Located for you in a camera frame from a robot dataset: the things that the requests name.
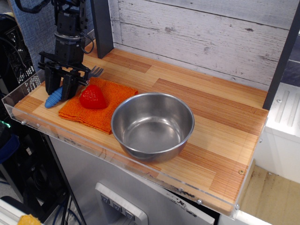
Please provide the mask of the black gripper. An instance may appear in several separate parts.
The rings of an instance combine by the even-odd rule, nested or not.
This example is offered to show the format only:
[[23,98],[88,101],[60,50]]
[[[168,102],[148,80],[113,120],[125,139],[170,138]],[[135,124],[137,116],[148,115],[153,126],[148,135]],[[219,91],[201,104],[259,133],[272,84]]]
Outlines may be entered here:
[[60,87],[61,78],[62,101],[73,98],[79,84],[87,85],[90,69],[83,65],[84,47],[84,37],[56,37],[54,53],[39,53],[39,68],[45,71],[48,95]]

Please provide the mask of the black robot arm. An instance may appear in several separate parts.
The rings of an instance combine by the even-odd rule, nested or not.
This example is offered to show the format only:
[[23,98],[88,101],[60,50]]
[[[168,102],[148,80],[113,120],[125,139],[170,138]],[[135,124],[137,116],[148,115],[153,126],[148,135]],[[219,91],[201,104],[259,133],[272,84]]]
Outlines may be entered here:
[[18,8],[26,13],[36,14],[47,4],[54,6],[56,31],[53,53],[40,52],[39,68],[45,72],[45,89],[49,95],[61,90],[61,100],[72,98],[79,85],[87,85],[90,69],[83,65],[85,51],[84,30],[87,29],[85,1],[44,0],[33,8]]

